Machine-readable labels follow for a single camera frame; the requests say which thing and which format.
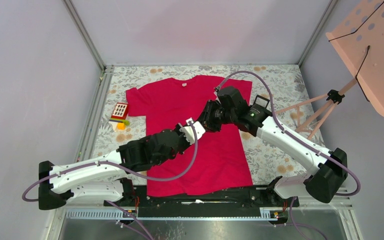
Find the red t-shirt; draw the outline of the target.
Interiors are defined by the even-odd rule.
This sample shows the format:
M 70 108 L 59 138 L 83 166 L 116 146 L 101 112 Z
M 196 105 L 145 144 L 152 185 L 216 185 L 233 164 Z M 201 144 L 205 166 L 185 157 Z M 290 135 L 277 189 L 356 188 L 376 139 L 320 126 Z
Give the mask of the red t-shirt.
M 173 129 L 187 119 L 197 120 L 208 100 L 214 100 L 215 87 L 222 77 L 197 75 L 188 80 L 167 78 L 126 91 L 129 115 L 144 116 L 146 134 Z M 192 147 L 175 159 L 147 171 L 150 177 L 170 177 L 182 172 L 194 154 Z M 178 194 L 204 195 L 227 188 L 252 185 L 252 177 L 240 132 L 233 124 L 219 132 L 207 132 L 198 140 L 197 156 L 191 169 L 173 181 L 147 182 L 151 197 Z

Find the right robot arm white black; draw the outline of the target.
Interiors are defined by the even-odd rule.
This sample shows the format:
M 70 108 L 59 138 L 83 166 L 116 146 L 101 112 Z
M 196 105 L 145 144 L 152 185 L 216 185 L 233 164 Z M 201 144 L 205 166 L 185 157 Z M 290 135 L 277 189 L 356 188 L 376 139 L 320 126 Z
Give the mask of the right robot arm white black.
M 208 100 L 198 117 L 207 132 L 219 132 L 222 125 L 235 125 L 240 131 L 260 138 L 284 151 L 305 169 L 306 173 L 292 177 L 276 177 L 268 186 L 267 201 L 281 205 L 291 197 L 312 197 L 329 203 L 346 180 L 347 154 L 317 145 L 283 125 L 268 106 L 270 100 L 257 96 L 249 105 L 235 87 L 228 86 Z

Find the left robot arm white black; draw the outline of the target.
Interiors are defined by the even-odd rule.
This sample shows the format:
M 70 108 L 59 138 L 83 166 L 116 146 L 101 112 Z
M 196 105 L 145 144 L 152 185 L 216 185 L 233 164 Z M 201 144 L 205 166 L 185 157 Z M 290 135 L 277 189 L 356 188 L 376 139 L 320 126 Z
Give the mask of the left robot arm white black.
M 155 182 L 177 180 L 195 163 L 201 136 L 202 132 L 196 128 L 178 126 L 174 130 L 166 129 L 129 141 L 106 155 L 82 162 L 55 165 L 43 161 L 38 167 L 38 208 L 54 210 L 76 199 L 119 201 L 128 206 L 135 200 L 134 190 L 126 186 L 110 189 L 97 186 L 96 182 L 114 182 L 121 178 L 122 173 Z M 152 177 L 142 173 L 175 159 L 190 147 L 194 147 L 193 156 L 182 172 L 170 177 Z

